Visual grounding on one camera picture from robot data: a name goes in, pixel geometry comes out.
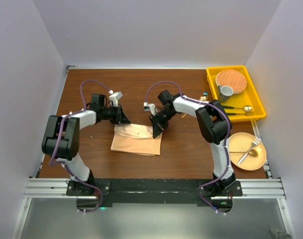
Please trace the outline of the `peach satin napkin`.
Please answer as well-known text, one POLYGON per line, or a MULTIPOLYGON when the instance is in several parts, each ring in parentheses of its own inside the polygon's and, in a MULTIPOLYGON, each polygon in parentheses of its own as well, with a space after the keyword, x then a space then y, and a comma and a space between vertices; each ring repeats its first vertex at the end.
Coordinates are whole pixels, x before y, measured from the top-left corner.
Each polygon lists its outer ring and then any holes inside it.
POLYGON ((115 125, 111 151, 140 155, 161 153, 162 134, 153 138, 151 126, 140 124, 115 125))

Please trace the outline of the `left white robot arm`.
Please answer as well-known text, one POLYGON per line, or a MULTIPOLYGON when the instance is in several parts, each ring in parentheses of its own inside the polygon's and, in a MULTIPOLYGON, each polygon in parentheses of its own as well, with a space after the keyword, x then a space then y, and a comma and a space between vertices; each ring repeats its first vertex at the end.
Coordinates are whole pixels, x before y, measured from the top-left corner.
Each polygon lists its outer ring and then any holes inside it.
POLYGON ((98 194, 92 171, 79 155, 80 130, 103 120, 113 125, 130 124, 118 103, 121 92, 109 91, 109 97, 93 94, 91 102, 78 112, 51 115, 45 129, 42 152, 51 157, 49 165, 61 164, 70 174, 72 189, 82 195, 98 194))

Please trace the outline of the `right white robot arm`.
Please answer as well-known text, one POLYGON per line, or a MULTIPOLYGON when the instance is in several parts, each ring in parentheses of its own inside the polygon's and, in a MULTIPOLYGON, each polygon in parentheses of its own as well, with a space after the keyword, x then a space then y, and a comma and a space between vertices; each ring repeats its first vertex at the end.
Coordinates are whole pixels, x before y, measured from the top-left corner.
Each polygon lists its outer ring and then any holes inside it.
POLYGON ((150 111, 153 138, 159 136, 169 126, 169 120, 176 114, 184 113, 197 119, 201 135, 209 143, 213 158, 213 180, 202 187, 211 186, 221 196, 231 190, 235 183, 235 173, 230 162, 229 137, 232 124, 221 103, 217 100, 205 102, 183 94, 172 95, 162 91, 158 100, 163 108, 156 110, 155 104, 143 103, 144 110, 150 111))

